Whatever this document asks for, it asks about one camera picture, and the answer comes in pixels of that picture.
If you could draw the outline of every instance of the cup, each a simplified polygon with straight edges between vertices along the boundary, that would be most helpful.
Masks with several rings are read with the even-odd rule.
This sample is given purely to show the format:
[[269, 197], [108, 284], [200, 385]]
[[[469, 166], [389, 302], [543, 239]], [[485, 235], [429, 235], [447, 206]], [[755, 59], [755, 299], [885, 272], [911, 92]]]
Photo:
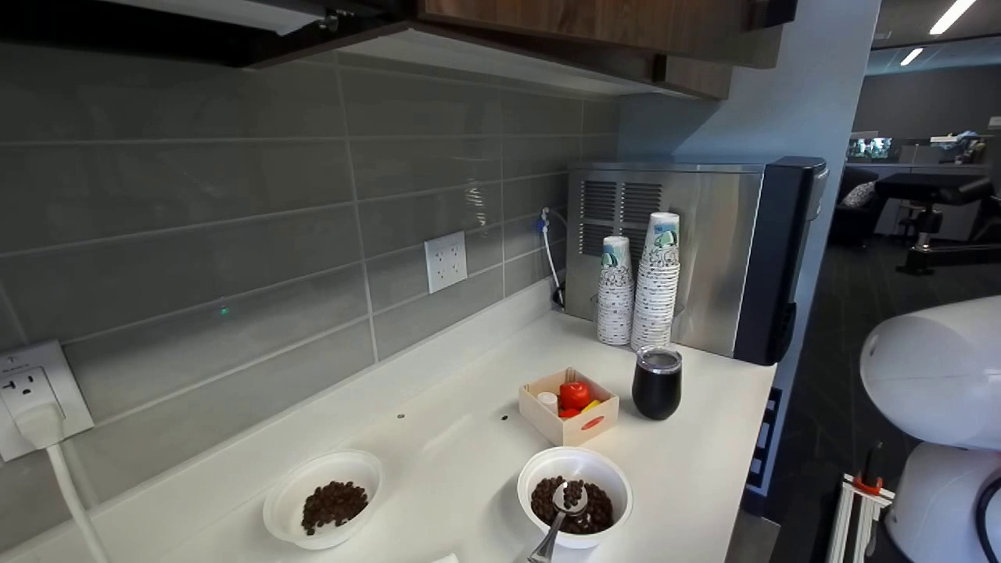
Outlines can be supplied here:
[[681, 403], [681, 355], [647, 350], [634, 361], [632, 403], [647, 420], [666, 420]]

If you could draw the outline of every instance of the coffee grounds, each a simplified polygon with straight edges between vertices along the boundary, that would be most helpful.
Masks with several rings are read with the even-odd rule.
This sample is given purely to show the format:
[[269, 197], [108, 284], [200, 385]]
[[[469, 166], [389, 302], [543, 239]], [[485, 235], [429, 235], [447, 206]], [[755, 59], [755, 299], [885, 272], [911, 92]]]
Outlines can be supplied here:
[[[557, 520], [557, 507], [555, 507], [555, 490], [564, 485], [559, 477], [555, 479], [540, 479], [532, 490], [532, 513], [540, 520], [540, 523], [555, 523]], [[588, 503], [582, 513], [565, 513], [559, 531], [569, 531], [569, 535], [599, 535], [604, 530], [611, 530], [617, 523], [612, 517], [612, 500], [608, 499], [608, 490], [602, 490], [599, 485], [590, 481], [569, 481], [564, 499], [565, 503], [574, 503], [574, 499], [580, 490], [588, 490]]]
[[328, 481], [324, 489], [317, 489], [307, 499], [305, 530], [307, 535], [313, 535], [319, 525], [328, 525], [328, 523], [344, 525], [367, 507], [368, 507], [367, 489], [354, 481]]

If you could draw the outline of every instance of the metal spoon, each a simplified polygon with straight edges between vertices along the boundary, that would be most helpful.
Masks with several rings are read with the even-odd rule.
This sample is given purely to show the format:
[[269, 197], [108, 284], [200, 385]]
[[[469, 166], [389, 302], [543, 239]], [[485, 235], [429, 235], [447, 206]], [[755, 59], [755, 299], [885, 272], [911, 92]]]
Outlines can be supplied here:
[[529, 563], [550, 563], [555, 547], [557, 547], [557, 531], [559, 531], [564, 520], [575, 517], [575, 513], [582, 513], [588, 507], [588, 489], [584, 485], [575, 485], [580, 499], [574, 500], [574, 507], [565, 507], [565, 489], [569, 489], [569, 481], [564, 479], [559, 489], [555, 490], [557, 517], [550, 523], [550, 531], [543, 531], [540, 544], [529, 553]]

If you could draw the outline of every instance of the wall outlet cover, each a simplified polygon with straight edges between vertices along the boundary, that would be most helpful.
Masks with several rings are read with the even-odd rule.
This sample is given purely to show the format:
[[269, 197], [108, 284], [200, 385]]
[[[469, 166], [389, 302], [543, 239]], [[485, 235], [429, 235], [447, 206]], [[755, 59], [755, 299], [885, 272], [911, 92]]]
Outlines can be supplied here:
[[92, 410], [69, 374], [60, 341], [0, 355], [0, 457], [17, 461], [36, 447], [21, 437], [13, 415], [50, 398], [62, 406], [62, 437], [95, 425]]
[[444, 292], [466, 279], [466, 235], [455, 233], [425, 240], [429, 295]]

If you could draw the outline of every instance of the white bowl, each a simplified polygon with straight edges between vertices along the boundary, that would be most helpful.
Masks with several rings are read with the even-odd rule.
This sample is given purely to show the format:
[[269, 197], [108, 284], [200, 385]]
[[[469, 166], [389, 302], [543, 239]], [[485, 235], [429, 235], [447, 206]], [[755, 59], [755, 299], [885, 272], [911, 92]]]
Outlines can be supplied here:
[[608, 490], [608, 499], [612, 500], [612, 517], [617, 523], [599, 535], [569, 535], [569, 531], [559, 531], [557, 535], [557, 544], [565, 547], [565, 550], [590, 550], [599, 547], [602, 542], [608, 542], [608, 535], [612, 535], [617, 530], [623, 530], [629, 511], [632, 511], [632, 490], [629, 490], [629, 479], [625, 474], [602, 457], [599, 450], [584, 450], [584, 447], [550, 447], [550, 450], [539, 450], [518, 474], [518, 481], [515, 481], [515, 495], [518, 495], [518, 503], [524, 503], [524, 513], [527, 520], [543, 535], [550, 525], [540, 523], [534, 513], [532, 513], [532, 490], [540, 479], [555, 479], [555, 477], [564, 477], [564, 479], [582, 479], [582, 481], [590, 481], [599, 485], [602, 490]]
[[[319, 525], [313, 535], [307, 535], [307, 530], [305, 530], [307, 499], [328, 481], [354, 481], [354, 485], [367, 489], [368, 503], [349, 523], [344, 523], [344, 525], [328, 523], [328, 525]], [[290, 477], [284, 477], [269, 490], [269, 499], [264, 500], [264, 525], [279, 542], [296, 544], [305, 550], [331, 550], [331, 547], [344, 544], [347, 538], [354, 538], [372, 520], [383, 485], [386, 485], [383, 462], [380, 462], [380, 457], [372, 457], [367, 450], [341, 450], [331, 457], [319, 457], [319, 461], [295, 469]]]

